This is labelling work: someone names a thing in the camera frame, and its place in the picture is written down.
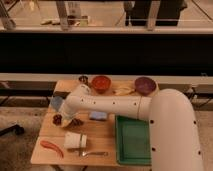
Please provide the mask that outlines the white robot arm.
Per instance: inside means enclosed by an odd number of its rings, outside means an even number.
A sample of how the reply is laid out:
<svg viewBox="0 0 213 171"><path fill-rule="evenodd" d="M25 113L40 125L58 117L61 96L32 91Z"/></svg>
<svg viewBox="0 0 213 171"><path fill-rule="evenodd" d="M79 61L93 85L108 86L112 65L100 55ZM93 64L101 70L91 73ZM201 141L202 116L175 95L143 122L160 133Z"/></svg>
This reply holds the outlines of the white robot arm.
<svg viewBox="0 0 213 171"><path fill-rule="evenodd" d="M153 97L92 96L90 88L80 84L62 102L59 113L72 118L79 110L148 121L152 171L204 171L195 112L178 90L160 90Z"/></svg>

